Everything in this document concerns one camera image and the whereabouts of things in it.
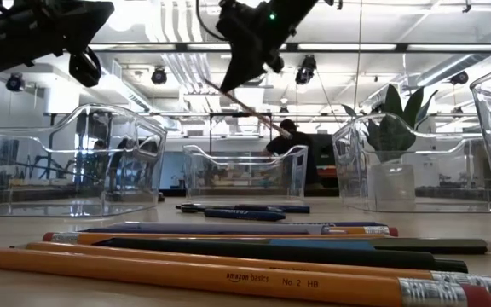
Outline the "distant black frame rig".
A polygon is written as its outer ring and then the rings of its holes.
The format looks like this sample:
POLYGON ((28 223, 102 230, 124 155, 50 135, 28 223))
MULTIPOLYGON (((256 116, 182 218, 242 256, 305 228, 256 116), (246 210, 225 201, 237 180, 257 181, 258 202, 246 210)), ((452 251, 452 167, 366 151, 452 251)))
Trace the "distant black frame rig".
POLYGON ((273 138, 259 119, 245 112, 221 112, 208 115, 209 153, 260 152, 273 138))

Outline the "blue eraser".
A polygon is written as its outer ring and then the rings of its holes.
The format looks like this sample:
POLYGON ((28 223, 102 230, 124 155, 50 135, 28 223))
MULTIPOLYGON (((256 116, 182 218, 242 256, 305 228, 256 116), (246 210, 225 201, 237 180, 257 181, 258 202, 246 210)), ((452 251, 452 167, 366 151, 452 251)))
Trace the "blue eraser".
POLYGON ((350 249, 350 250, 369 250, 375 247, 364 240, 270 240, 272 246, 295 246, 306 248, 325 248, 325 249, 350 249))

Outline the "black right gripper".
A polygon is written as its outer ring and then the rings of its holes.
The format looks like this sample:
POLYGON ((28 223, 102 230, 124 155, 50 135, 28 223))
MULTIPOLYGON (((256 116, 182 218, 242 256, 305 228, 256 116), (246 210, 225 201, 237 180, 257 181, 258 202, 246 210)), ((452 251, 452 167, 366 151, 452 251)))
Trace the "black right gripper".
POLYGON ((284 61, 280 47, 297 33, 318 0, 268 0, 255 8, 240 0, 221 0, 216 29, 231 47, 231 61, 221 83, 229 92, 265 73, 269 67, 280 72, 284 61))

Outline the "orange pencil with red eraser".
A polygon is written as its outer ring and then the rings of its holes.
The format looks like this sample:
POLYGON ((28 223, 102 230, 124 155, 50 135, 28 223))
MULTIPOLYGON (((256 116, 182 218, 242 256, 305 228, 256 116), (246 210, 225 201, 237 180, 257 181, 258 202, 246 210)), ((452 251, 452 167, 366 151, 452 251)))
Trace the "orange pencil with red eraser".
POLYGON ((239 99, 235 98, 234 96, 232 96, 231 94, 227 93, 227 92, 223 92, 221 88, 219 88, 217 85, 215 85, 214 83, 212 83, 209 79, 207 78, 203 78, 203 81, 205 84, 209 85, 210 87, 212 87, 213 89, 217 90, 220 94, 222 94, 223 96, 227 97, 229 100, 231 100, 232 102, 238 104, 240 107, 242 107, 246 112, 248 112, 249 114, 255 116, 258 118, 258 120, 260 122, 262 122, 263 124, 269 126, 271 129, 274 129, 274 130, 277 130, 283 137, 287 138, 287 139, 291 139, 292 138, 292 135, 284 130, 283 128, 280 128, 279 126, 275 125, 272 121, 271 121, 271 118, 266 118, 264 115, 256 112, 253 108, 247 106, 245 103, 243 103, 242 101, 240 101, 239 99))
POLYGON ((398 229, 389 226, 353 226, 353 227, 325 227, 326 234, 346 235, 388 235, 397 237, 398 229))
POLYGON ((359 240, 390 239, 388 235, 179 235, 143 233, 87 233, 87 232, 47 232, 42 241, 72 244, 94 244, 112 238, 133 238, 146 240, 359 240))
POLYGON ((458 272, 429 271, 418 269, 391 269, 368 266, 353 266, 342 264, 316 264, 306 262, 291 262, 279 260, 264 260, 254 258, 232 258, 212 255, 187 254, 175 252, 158 252, 105 246, 88 246, 54 242, 33 242, 21 246, 22 249, 46 252, 74 252, 98 256, 122 258, 139 258, 148 260, 164 260, 175 262, 190 262, 195 264, 220 264, 263 269, 287 269, 296 271, 311 271, 321 273, 372 275, 383 277, 403 277, 421 280, 433 280, 460 285, 485 287, 491 294, 491 276, 474 275, 458 272))
POLYGON ((491 307, 485 287, 440 281, 0 248, 0 269, 366 307, 491 307))

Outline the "white and blue pen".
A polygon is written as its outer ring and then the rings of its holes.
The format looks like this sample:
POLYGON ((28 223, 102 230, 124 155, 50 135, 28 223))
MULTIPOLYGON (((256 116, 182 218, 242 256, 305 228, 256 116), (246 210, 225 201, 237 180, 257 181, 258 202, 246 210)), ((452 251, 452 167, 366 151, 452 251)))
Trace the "white and blue pen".
POLYGON ((149 233, 199 235, 326 235, 330 228, 319 224, 260 223, 120 223, 89 233, 149 233))

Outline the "dark blue crayon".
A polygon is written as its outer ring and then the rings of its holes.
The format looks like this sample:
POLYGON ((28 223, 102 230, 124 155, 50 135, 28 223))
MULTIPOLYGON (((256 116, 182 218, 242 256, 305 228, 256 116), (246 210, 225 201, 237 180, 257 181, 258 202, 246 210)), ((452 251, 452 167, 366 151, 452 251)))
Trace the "dark blue crayon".
POLYGON ((197 212, 204 211, 205 209, 216 209, 216 210, 242 210, 242 211, 271 211, 283 213, 283 209, 279 209, 272 206, 250 206, 250 205, 236 205, 236 206, 205 206, 201 204, 185 203, 176 206, 176 209, 183 212, 197 212))

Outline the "dark grey pencil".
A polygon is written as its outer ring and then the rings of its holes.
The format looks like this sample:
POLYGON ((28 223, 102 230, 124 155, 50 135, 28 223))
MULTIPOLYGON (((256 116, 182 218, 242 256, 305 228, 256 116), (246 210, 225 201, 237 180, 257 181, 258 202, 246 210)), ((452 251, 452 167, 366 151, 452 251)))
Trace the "dark grey pencil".
POLYGON ((370 242, 374 250, 429 252, 447 255, 482 255, 491 252, 491 241, 482 239, 359 239, 370 242))

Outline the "person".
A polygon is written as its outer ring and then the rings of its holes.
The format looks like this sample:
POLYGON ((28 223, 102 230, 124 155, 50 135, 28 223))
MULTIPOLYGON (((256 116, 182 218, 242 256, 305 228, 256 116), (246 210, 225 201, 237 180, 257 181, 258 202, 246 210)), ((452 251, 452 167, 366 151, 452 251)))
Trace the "person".
POLYGON ((321 188, 321 180, 317 172, 317 164, 315 162, 315 156, 313 152, 314 144, 311 137, 301 131, 298 131, 296 124, 291 119, 284 119, 283 121, 281 121, 280 128, 286 130, 291 135, 291 137, 286 138, 284 136, 277 136, 266 145, 263 153, 268 156, 274 154, 282 155, 297 145, 307 146, 308 155, 305 188, 321 188))

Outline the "black ceiling beam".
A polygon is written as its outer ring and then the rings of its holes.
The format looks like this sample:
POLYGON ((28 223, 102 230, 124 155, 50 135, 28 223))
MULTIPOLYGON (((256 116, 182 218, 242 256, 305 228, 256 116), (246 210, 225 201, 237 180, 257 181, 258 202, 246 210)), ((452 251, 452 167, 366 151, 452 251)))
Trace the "black ceiling beam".
MULTIPOLYGON (((92 43, 100 53, 226 53, 228 43, 92 43)), ((489 54, 491 43, 284 43, 282 53, 489 54)))

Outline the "black pen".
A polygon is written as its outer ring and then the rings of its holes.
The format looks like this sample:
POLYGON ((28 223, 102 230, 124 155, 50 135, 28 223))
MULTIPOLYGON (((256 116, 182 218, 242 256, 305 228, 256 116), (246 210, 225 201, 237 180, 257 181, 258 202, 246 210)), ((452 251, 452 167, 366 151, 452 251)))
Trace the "black pen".
POLYGON ((467 273, 469 271, 466 263, 463 261, 434 258, 434 256, 428 252, 334 249, 195 240, 148 240, 122 237, 102 240, 97 242, 96 245, 145 251, 179 252, 313 264, 342 264, 459 273, 467 273))

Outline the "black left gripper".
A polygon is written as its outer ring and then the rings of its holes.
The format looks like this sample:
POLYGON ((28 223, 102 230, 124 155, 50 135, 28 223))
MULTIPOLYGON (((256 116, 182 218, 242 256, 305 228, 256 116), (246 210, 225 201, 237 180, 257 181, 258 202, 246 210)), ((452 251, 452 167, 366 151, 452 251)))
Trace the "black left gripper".
POLYGON ((69 73, 81 85, 101 79, 101 63, 90 41, 114 12, 110 1, 0 0, 0 72, 52 54, 70 54, 69 73))

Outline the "dark blue pens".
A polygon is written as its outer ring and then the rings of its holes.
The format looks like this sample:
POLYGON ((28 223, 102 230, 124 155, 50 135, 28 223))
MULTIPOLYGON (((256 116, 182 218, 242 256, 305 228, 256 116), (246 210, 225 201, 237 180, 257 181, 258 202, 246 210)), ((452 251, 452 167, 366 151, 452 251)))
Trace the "dark blue pens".
POLYGON ((243 219, 253 221, 277 222, 284 220, 286 215, 272 211, 247 211, 230 209, 204 209, 206 217, 218 217, 227 219, 243 219))

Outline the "snake plant in white pot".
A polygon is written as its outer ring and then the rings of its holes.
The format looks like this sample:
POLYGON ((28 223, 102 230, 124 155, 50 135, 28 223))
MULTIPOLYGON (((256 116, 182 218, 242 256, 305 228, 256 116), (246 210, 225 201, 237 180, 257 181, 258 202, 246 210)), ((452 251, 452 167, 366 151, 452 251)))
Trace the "snake plant in white pot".
POLYGON ((415 203, 413 167, 402 157, 410 152, 426 120, 429 103, 416 89, 403 103, 389 85, 384 101, 369 114, 345 107, 350 122, 332 135, 339 195, 349 204, 409 206, 415 203))

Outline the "small clear plastic bin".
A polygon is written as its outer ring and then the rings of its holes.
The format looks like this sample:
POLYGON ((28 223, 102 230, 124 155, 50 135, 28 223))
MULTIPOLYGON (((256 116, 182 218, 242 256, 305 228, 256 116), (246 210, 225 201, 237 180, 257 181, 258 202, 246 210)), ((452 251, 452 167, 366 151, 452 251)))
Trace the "small clear plastic bin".
POLYGON ((280 156, 212 156, 187 145, 184 181, 187 199, 197 203, 304 204, 308 148, 298 145, 280 156))

